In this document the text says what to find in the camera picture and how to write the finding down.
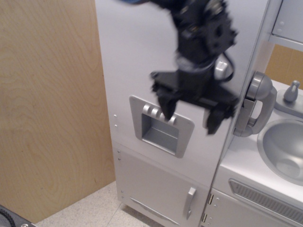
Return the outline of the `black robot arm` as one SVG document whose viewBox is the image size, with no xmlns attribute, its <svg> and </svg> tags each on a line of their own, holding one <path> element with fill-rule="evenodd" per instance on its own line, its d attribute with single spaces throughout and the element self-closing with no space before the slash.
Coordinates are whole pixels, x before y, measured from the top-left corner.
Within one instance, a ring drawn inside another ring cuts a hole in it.
<svg viewBox="0 0 303 227">
<path fill-rule="evenodd" d="M 216 61 L 227 56 L 237 32 L 223 0 L 157 0 L 167 9 L 178 32 L 174 72 L 154 71 L 152 90 L 166 120 L 170 120 L 178 101 L 210 111 L 206 120 L 208 134 L 217 132 L 223 120 L 234 116 L 238 97 L 223 87 L 233 74 L 218 78 Z"/>
</svg>

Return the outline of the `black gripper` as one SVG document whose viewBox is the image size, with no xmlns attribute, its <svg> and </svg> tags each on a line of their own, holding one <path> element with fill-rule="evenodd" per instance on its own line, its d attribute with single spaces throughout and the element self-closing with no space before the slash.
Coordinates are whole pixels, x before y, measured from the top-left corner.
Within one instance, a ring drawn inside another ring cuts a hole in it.
<svg viewBox="0 0 303 227">
<path fill-rule="evenodd" d="M 233 78 L 233 72 L 223 80 L 214 79 L 215 66 L 198 71 L 153 71 L 152 91 L 166 120 L 170 120 L 179 100 L 205 109 L 203 127 L 208 135 L 214 135 L 226 114 L 233 114 L 238 97 L 222 86 Z"/>
</svg>

